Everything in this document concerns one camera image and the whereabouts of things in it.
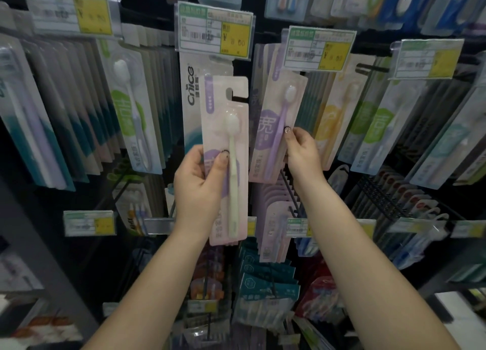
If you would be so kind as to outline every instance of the hand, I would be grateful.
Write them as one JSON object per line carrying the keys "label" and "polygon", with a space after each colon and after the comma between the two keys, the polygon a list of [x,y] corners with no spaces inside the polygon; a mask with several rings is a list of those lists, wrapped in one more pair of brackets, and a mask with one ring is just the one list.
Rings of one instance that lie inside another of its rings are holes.
{"label": "hand", "polygon": [[203,146],[186,154],[174,175],[177,217],[174,230],[206,242],[221,207],[222,183],[227,173],[229,152],[222,151],[204,180]]}
{"label": "hand", "polygon": [[303,191],[318,181],[326,181],[322,173],[319,152],[312,136],[300,127],[292,130],[284,129],[284,138],[287,142],[287,163],[294,178],[297,194],[303,197]]}

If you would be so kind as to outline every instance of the yellow price label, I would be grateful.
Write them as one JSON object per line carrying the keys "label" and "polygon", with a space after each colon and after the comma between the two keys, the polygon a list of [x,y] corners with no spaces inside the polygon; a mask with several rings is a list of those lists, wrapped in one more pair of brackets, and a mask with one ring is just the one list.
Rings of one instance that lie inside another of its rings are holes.
{"label": "yellow price label", "polygon": [[115,225],[113,224],[113,218],[96,218],[94,220],[95,234],[96,235],[114,235]]}
{"label": "yellow price label", "polygon": [[446,49],[435,52],[429,77],[452,77],[460,54],[460,49]]}
{"label": "yellow price label", "polygon": [[469,230],[469,237],[483,237],[484,224],[473,224]]}
{"label": "yellow price label", "polygon": [[366,234],[370,239],[373,239],[373,233],[375,231],[375,224],[363,224],[361,225],[363,230],[365,230]]}
{"label": "yellow price label", "polygon": [[351,50],[351,43],[326,42],[319,70],[341,71]]}
{"label": "yellow price label", "polygon": [[248,217],[248,236],[255,236],[256,217]]}
{"label": "yellow price label", "polygon": [[221,24],[220,53],[228,56],[248,56],[250,43],[250,26],[223,22]]}
{"label": "yellow price label", "polygon": [[112,35],[106,0],[73,0],[82,33]]}

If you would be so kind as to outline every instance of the forearm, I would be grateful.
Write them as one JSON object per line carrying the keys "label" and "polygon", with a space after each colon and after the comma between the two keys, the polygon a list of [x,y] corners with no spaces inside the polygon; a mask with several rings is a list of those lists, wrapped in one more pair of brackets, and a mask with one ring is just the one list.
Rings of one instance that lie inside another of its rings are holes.
{"label": "forearm", "polygon": [[427,303],[366,235],[325,180],[302,188],[314,237],[363,346],[458,348]]}
{"label": "forearm", "polygon": [[162,348],[205,242],[175,228],[85,349]]}

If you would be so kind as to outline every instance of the fingernail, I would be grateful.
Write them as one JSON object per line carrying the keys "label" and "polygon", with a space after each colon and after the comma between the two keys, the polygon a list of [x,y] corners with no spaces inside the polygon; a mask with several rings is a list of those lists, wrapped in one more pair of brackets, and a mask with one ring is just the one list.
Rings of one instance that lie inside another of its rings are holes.
{"label": "fingernail", "polygon": [[229,151],[228,150],[223,150],[221,152],[221,159],[224,161],[227,161],[229,159]]}

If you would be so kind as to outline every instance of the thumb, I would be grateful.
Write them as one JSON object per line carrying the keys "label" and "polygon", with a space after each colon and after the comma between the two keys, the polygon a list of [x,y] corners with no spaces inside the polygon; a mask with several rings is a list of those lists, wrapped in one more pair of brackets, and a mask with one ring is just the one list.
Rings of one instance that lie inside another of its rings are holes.
{"label": "thumb", "polygon": [[206,177],[206,181],[204,182],[204,184],[208,185],[207,187],[210,187],[215,191],[218,191],[220,194],[222,192],[222,183],[225,179],[228,170],[228,163],[229,163],[229,152],[227,150],[223,150],[215,158],[210,173]]}
{"label": "thumb", "polygon": [[294,131],[287,126],[285,129],[283,129],[283,137],[285,138],[285,142],[287,143],[288,154],[294,154],[300,147],[299,142],[295,138]]}

